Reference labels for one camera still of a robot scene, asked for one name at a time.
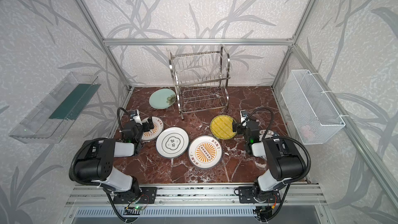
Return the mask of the yellow green striped plate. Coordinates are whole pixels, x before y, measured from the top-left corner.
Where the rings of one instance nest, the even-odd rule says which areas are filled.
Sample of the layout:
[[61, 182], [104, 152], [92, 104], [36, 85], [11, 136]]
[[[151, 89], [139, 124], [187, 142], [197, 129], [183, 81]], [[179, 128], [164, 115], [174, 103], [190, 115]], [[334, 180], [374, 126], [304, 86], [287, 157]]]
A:
[[211, 121], [210, 130], [217, 139], [229, 140], [236, 135], [233, 124], [236, 124], [236, 121], [231, 116], [219, 115]]

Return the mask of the large orange sun plate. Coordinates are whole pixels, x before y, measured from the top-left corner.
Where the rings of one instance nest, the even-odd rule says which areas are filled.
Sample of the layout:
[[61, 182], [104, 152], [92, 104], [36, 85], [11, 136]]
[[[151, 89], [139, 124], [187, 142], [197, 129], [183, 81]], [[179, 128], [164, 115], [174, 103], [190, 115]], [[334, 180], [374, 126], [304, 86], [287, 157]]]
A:
[[188, 157], [196, 168], [202, 170], [214, 168], [221, 162], [222, 156], [222, 146], [213, 136], [199, 136], [189, 145]]

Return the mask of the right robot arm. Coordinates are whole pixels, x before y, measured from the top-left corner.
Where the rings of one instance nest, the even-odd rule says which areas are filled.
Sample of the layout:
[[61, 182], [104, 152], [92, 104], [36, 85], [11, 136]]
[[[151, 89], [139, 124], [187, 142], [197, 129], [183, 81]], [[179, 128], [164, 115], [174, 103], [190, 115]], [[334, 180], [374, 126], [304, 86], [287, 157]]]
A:
[[266, 158], [268, 169], [256, 179], [255, 193], [280, 190], [309, 173], [311, 157], [299, 141], [268, 129], [260, 131], [259, 123], [253, 120], [240, 124], [233, 121], [232, 131], [244, 137], [249, 154]]

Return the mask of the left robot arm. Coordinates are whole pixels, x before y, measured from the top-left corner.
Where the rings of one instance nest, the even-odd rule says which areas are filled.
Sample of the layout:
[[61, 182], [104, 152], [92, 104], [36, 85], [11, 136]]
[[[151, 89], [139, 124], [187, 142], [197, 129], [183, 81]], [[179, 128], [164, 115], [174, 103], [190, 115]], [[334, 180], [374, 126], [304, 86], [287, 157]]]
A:
[[142, 190], [137, 179], [116, 169], [113, 162], [115, 158], [139, 154], [143, 148], [143, 134], [153, 128], [151, 117], [142, 123], [133, 118], [122, 129], [123, 140], [97, 138], [85, 141], [72, 159], [69, 178], [81, 185], [102, 187], [109, 194], [140, 196]]

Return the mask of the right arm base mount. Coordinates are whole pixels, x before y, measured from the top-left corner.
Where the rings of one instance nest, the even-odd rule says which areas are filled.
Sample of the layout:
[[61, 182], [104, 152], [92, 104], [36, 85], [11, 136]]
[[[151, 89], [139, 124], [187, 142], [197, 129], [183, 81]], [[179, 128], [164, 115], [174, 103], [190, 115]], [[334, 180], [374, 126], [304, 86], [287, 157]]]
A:
[[259, 186], [240, 186], [234, 189], [234, 193], [239, 198], [240, 203], [267, 203], [277, 204], [281, 202], [278, 190], [262, 191]]

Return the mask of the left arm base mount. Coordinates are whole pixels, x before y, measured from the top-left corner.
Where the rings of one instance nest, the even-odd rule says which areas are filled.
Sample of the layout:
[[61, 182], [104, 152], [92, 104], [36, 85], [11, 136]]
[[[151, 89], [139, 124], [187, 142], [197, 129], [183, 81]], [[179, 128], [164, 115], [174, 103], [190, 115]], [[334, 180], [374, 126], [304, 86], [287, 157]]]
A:
[[115, 204], [154, 204], [157, 195], [157, 187], [141, 187], [140, 192], [118, 192], [113, 198]]

